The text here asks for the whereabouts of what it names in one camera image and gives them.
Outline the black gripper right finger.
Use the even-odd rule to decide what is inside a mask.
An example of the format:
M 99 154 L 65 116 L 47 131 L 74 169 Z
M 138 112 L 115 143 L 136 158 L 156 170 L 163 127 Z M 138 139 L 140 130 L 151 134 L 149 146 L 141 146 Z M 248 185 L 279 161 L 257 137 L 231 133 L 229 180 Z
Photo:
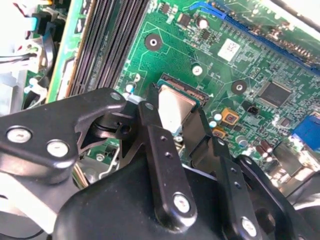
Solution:
M 309 225 L 248 156 L 232 157 L 202 108 L 183 124 L 191 166 L 217 181 L 218 212 L 228 240 L 307 240 Z

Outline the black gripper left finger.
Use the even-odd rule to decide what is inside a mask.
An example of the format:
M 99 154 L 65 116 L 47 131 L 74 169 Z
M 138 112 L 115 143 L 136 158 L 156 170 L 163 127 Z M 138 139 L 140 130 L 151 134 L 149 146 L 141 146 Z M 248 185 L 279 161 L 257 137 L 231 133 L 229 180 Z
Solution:
M 159 223 L 186 231 L 198 211 L 158 108 L 159 88 L 151 84 L 146 100 L 136 104 L 112 88 L 99 88 L 1 117 L 0 194 L 51 232 L 71 196 L 67 187 L 79 155 L 114 138 L 121 168 L 146 158 Z

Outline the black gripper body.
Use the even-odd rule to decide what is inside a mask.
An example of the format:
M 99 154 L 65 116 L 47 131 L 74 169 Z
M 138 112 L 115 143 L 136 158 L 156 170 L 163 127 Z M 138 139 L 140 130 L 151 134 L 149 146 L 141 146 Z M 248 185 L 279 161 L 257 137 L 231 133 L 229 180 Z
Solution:
M 140 159 L 74 194 L 55 223 L 54 240 L 233 240 L 222 227 L 218 183 L 184 168 L 198 210 L 196 222 L 173 233 L 159 224 L 148 165 Z

